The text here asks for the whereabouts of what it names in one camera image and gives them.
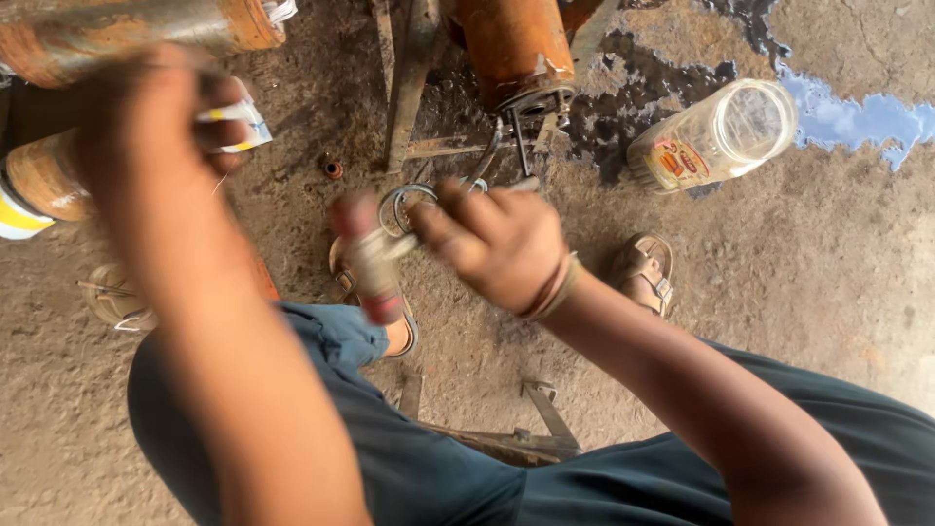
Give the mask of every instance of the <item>concrete floor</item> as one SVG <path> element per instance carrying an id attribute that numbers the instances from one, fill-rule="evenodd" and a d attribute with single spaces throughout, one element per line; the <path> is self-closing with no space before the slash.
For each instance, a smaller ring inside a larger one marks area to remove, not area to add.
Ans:
<path id="1" fill-rule="evenodd" d="M 422 168 L 375 173 L 385 117 L 376 24 L 366 0 L 335 4 L 300 1 L 283 48 L 228 63 L 256 86 L 276 137 L 230 189 L 289 300 L 329 294 L 329 199 L 362 186 L 383 192 Z M 836 95 L 885 92 L 918 103 L 935 96 L 927 53 L 935 49 L 934 7 L 932 0 L 781 0 L 770 22 L 793 50 L 784 61 L 826 80 Z M 637 49 L 667 66 L 734 61 L 740 77 L 774 77 L 739 22 L 691 0 L 623 13 L 617 22 Z M 592 71 L 587 93 L 623 89 L 613 71 Z M 692 102 L 659 98 L 669 112 Z M 420 119 L 431 124 L 431 116 Z M 935 414 L 935 328 L 925 321 L 935 307 L 931 144 L 916 146 L 896 173 L 869 146 L 792 149 L 693 200 L 602 183 L 594 160 L 611 159 L 606 148 L 572 139 L 559 140 L 537 166 L 547 174 L 543 195 L 586 267 L 602 273 L 632 233 L 654 229 L 677 253 L 671 323 Z M 344 163 L 343 181 L 319 172 L 323 152 Z M 444 175 L 459 162 L 439 160 L 426 171 Z M 509 158 L 495 167 L 512 173 Z M 139 339 L 90 317 L 72 286 L 106 261 L 107 244 L 92 224 L 0 243 L 0 525 L 190 523 L 127 421 L 124 388 Z M 423 342 L 412 357 L 366 371 L 390 400 L 406 373 L 422 373 L 424 420 L 544 431 L 532 404 L 518 397 L 521 380 L 532 378 L 558 386 L 557 406 L 586 449 L 664 430 L 625 389 L 538 327 L 475 298 L 430 257 L 411 256 L 403 267 Z"/>

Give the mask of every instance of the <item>nut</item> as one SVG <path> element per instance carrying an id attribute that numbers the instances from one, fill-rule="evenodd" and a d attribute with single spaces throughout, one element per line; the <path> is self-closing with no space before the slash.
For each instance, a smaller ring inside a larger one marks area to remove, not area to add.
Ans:
<path id="1" fill-rule="evenodd" d="M 344 176 L 344 167 L 340 163 L 324 163 L 322 169 L 324 175 L 327 175 L 330 179 L 337 180 Z"/>

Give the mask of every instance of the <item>sandal buckle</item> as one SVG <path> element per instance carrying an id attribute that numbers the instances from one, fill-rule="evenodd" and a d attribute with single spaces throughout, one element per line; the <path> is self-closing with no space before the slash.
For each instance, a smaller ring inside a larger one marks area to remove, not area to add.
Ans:
<path id="1" fill-rule="evenodd" d="M 655 294 L 663 303 L 669 303 L 669 300 L 672 299 L 672 284 L 669 283 L 669 280 L 666 278 L 659 280 L 659 283 L 655 286 Z"/>
<path id="2" fill-rule="evenodd" d="M 338 299 L 340 302 L 344 302 L 344 300 L 353 294 L 354 289 L 357 288 L 357 280 L 353 279 L 353 276 L 351 276 L 351 273 L 347 270 L 343 270 L 335 276 L 335 283 L 344 291 L 344 294 Z"/>

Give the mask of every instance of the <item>water puddle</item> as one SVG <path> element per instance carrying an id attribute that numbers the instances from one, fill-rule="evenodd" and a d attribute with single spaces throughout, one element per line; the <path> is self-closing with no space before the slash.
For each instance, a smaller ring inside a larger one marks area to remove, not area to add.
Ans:
<path id="1" fill-rule="evenodd" d="M 884 148 L 880 155 L 893 171 L 899 169 L 916 143 L 935 139 L 935 108 L 931 104 L 907 106 L 893 95 L 874 94 L 863 103 L 841 100 L 820 79 L 797 74 L 776 62 L 779 83 L 796 98 L 796 144 L 814 144 L 829 152 L 843 144 L 855 152 L 865 142 Z M 896 144 L 885 147 L 888 141 Z"/>
<path id="2" fill-rule="evenodd" d="M 893 171 L 909 155 L 916 143 L 935 139 L 935 109 L 931 104 L 907 106 L 889 94 L 841 100 L 820 79 L 799 74 L 780 61 L 792 50 L 770 32 L 770 14 L 778 0 L 700 0 L 722 16 L 740 21 L 754 51 L 769 56 L 775 64 L 778 81 L 796 98 L 799 121 L 796 144 L 814 144 L 831 151 L 843 144 L 851 152 L 866 142 L 883 148 L 881 158 Z M 887 146 L 888 141 L 896 142 Z"/>
<path id="3" fill-rule="evenodd" d="M 737 78 L 733 62 L 717 68 L 675 66 L 637 46 L 632 33 L 614 31 L 597 51 L 591 68 L 606 79 L 592 82 L 600 89 L 592 93 L 585 87 L 575 99 L 566 131 L 572 152 L 589 152 L 600 167 L 600 180 L 610 185 L 620 181 L 626 148 L 636 137 Z"/>
<path id="4" fill-rule="evenodd" d="M 855 151 L 864 143 L 883 149 L 881 157 L 893 171 L 916 143 L 935 139 L 932 104 L 907 106 L 888 94 L 868 95 L 863 101 L 841 100 L 823 80 L 797 73 L 782 62 L 792 50 L 770 32 L 770 13 L 778 0 L 699 0 L 720 15 L 739 21 L 754 51 L 775 64 L 778 82 L 796 99 L 799 128 L 796 144 L 833 150 L 838 144 Z M 572 152 L 591 154 L 600 180 L 615 185 L 626 173 L 626 148 L 651 125 L 712 95 L 737 78 L 733 62 L 718 67 L 676 66 L 655 51 L 635 44 L 631 33 L 616 30 L 604 38 L 594 73 L 573 103 Z M 703 198 L 719 185 L 693 189 Z"/>
<path id="5" fill-rule="evenodd" d="M 743 35 L 754 51 L 770 59 L 792 56 L 792 49 L 776 41 L 770 32 L 770 14 L 779 0 L 700 0 L 702 6 L 721 16 L 740 21 Z"/>

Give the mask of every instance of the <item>clear plastic jar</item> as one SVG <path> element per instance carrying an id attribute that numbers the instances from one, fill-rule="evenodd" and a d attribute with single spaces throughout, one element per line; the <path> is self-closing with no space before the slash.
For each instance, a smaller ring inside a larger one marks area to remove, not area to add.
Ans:
<path id="1" fill-rule="evenodd" d="M 785 88 L 736 80 L 646 130 L 626 160 L 641 185 L 667 194 L 740 177 L 782 153 L 797 126 L 796 102 Z"/>

